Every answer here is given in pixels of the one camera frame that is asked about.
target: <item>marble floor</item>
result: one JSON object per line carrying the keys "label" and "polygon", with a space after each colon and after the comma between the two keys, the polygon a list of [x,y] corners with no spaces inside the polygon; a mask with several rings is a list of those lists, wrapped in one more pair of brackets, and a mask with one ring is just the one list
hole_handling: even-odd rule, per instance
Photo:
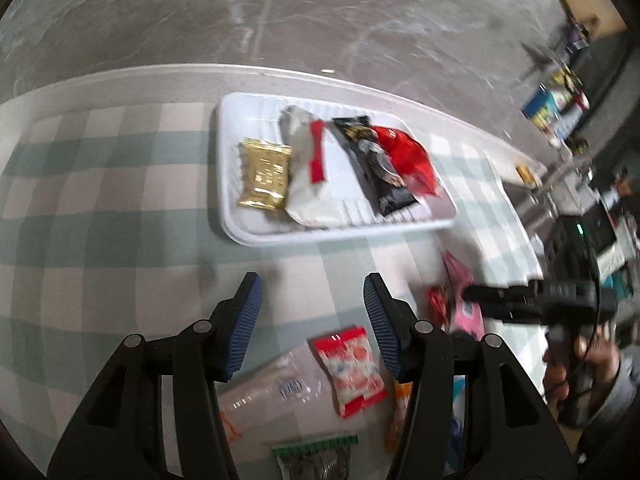
{"label": "marble floor", "polygon": [[70,77],[218,62],[323,73],[424,103],[536,155],[518,109],[558,0],[14,0],[0,20],[0,102]]}

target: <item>pink snack package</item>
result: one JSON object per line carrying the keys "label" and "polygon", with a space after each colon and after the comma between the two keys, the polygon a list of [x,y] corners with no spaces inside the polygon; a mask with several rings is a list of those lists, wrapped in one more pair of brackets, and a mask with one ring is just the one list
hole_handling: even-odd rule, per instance
{"label": "pink snack package", "polygon": [[348,328],[317,339],[312,345],[334,382],[342,418],[355,415],[386,397],[385,383],[363,327]]}
{"label": "pink snack package", "polygon": [[449,333],[462,331],[476,341],[480,341],[484,335],[480,305],[462,299],[462,292],[473,283],[474,277],[469,268],[449,251],[442,253],[442,259],[447,266],[453,293],[456,296],[456,306],[451,316]]}

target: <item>gray sleeve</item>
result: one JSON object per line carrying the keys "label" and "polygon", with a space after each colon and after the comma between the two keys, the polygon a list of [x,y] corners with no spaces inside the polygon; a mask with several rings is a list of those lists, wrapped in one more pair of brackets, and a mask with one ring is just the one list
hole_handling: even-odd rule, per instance
{"label": "gray sleeve", "polygon": [[587,456],[598,452],[615,432],[636,398],[640,384],[640,346],[620,352],[620,370],[609,396],[593,414],[580,440],[579,449]]}

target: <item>human hand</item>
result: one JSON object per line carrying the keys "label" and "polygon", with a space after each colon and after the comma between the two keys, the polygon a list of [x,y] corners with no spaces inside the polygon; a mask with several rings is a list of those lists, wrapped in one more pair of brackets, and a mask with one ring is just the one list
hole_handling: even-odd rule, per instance
{"label": "human hand", "polygon": [[[604,402],[613,386],[618,369],[620,368],[620,351],[618,347],[604,339],[602,330],[598,330],[596,338],[591,345],[589,353],[585,356],[589,340],[579,337],[574,342],[575,355],[593,365],[593,392],[591,394],[592,409],[597,409]],[[547,363],[543,385],[546,392],[546,400],[551,406],[555,406],[559,400],[565,400],[569,396],[569,384],[566,381],[566,368],[553,360],[551,352],[547,350],[542,360]]]}

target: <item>black cable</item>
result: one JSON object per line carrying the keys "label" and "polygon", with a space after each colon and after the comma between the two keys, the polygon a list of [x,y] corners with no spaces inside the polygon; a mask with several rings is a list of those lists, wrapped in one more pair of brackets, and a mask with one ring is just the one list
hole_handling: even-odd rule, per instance
{"label": "black cable", "polygon": [[[567,377],[564,378],[564,381],[556,384],[555,386],[553,386],[552,388],[549,388],[548,390],[545,390],[545,393],[543,394],[543,397],[545,397],[545,399],[548,398],[548,395],[550,393],[554,392],[560,386],[567,383],[569,380],[573,379],[587,365],[587,355],[589,355],[589,352],[591,351],[591,347],[593,346],[593,343],[596,341],[596,334],[598,333],[598,325],[600,324],[600,284],[599,283],[596,284],[596,303],[597,303],[596,317],[595,317],[595,320],[593,321],[593,333],[591,333],[591,339],[589,339],[589,343],[587,345],[587,349],[584,355],[580,358],[580,362],[578,363],[577,367],[574,368],[574,371],[568,374]],[[588,390],[585,390],[583,392],[580,392],[578,394],[573,394],[573,395],[571,394],[571,392],[569,392],[569,396],[562,402],[567,402],[569,400],[574,400],[579,397],[582,397],[587,393],[589,393],[591,389],[592,388],[589,388]]]}

